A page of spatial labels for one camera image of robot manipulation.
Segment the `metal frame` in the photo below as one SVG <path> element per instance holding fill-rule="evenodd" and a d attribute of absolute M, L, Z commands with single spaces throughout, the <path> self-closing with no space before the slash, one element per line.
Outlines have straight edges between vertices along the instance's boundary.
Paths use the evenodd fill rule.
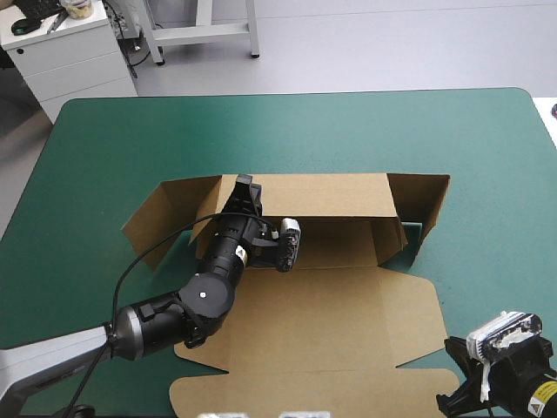
<path fill-rule="evenodd" d="M 151 57 L 164 64 L 162 47 L 169 45 L 207 44 L 210 42 L 250 39 L 252 57 L 259 57 L 258 24 L 254 0 L 245 0 L 246 24 L 212 24 L 212 0 L 198 0 L 196 25 L 184 28 L 158 29 L 148 0 L 136 0 L 139 22 Z"/>

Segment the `robotic arm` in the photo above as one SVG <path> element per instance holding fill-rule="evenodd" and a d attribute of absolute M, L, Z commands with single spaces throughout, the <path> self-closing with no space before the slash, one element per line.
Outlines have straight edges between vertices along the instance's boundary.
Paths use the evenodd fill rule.
<path fill-rule="evenodd" d="M 539 316 L 502 313 L 465 340 L 445 340 L 445 349 L 466 377 L 453 394 L 437 395 L 447 418 L 496 406 L 519 418 L 557 416 L 557 373 L 549 364 L 554 352 L 541 337 Z"/>
<path fill-rule="evenodd" d="M 270 228 L 258 219 L 260 197 L 260 185 L 238 176 L 198 272 L 176 291 L 120 309 L 114 329 L 107 322 L 0 350 L 0 416 L 17 417 L 28 396 L 86 369 L 98 355 L 100 361 L 115 356 L 134 361 L 180 341 L 188 348 L 202 345 L 230 312 L 247 266 L 288 272 L 296 261 L 298 222 L 283 219 L 280 232 Z"/>

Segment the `green table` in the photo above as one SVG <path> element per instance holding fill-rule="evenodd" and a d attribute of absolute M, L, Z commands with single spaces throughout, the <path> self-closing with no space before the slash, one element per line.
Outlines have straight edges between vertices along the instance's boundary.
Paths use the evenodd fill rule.
<path fill-rule="evenodd" d="M 160 180 L 221 172 L 449 173 L 417 259 L 388 266 L 435 284 L 450 334 L 520 309 L 557 340 L 557 153 L 531 98 L 498 89 L 69 102 L 0 243 L 0 346 L 108 320 L 134 256 L 123 223 Z M 194 268 L 182 239 L 156 274 L 138 267 L 122 302 L 178 287 Z M 115 360 L 80 401 L 103 415 L 171 415 L 171 382 L 200 371 L 170 349 Z M 25 412 L 54 412 L 76 385 Z"/>

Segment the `cardboard box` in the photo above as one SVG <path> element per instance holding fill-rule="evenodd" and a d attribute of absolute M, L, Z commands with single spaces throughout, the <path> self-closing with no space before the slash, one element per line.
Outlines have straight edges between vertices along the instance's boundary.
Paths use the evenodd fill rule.
<path fill-rule="evenodd" d="M 124 226 L 136 252 L 183 224 L 220 212 L 236 175 L 161 183 Z M 257 174 L 264 216 L 300 222 L 294 270 L 248 269 L 222 329 L 182 358 L 229 374 L 185 377 L 171 386 L 180 418 L 206 412 L 278 417 L 290 410 L 332 416 L 438 415 L 435 395 L 457 386 L 448 370 L 397 366 L 443 348 L 431 282 L 378 265 L 406 244 L 402 222 L 434 227 L 447 175 Z M 212 224 L 191 233 L 198 255 Z M 146 260 L 156 268 L 170 248 Z"/>

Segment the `drawer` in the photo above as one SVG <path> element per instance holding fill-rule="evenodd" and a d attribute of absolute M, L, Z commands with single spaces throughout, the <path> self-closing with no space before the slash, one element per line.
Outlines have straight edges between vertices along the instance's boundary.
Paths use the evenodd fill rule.
<path fill-rule="evenodd" d="M 8 50 L 8 54 L 26 77 L 116 51 L 120 51 L 116 38 L 106 24 Z"/>
<path fill-rule="evenodd" d="M 119 80 L 110 81 L 109 83 L 97 85 L 89 89 L 74 91 L 64 96 L 51 98 L 40 102 L 43 110 L 48 115 L 52 123 L 56 122 L 56 118 L 64 103 L 73 98 L 125 98 L 136 97 L 135 86 L 130 77 L 120 78 Z"/>
<path fill-rule="evenodd" d="M 63 96 L 73 91 L 88 89 L 129 76 L 130 73 L 122 54 L 118 51 L 81 63 L 34 74 L 25 77 L 25 81 L 37 100 L 42 102 L 49 98 Z"/>

